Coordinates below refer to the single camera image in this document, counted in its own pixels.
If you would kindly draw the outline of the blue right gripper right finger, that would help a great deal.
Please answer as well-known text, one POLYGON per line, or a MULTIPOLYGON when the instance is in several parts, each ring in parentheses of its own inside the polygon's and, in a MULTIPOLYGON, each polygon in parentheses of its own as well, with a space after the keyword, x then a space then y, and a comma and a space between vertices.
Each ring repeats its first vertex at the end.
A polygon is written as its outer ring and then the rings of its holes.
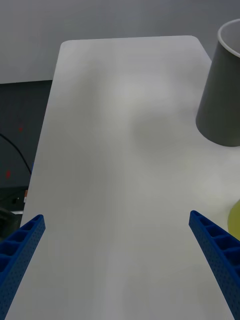
POLYGON ((192 230, 235 320, 240 319, 240 241, 192 210, 192 230))

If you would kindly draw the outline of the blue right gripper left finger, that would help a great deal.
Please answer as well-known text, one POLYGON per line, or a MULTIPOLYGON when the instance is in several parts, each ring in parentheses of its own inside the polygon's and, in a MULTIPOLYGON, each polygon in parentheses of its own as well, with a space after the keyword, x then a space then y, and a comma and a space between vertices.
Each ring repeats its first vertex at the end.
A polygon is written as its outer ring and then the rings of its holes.
POLYGON ((45 232, 39 214, 0 243, 0 319, 4 320, 33 254, 45 232))

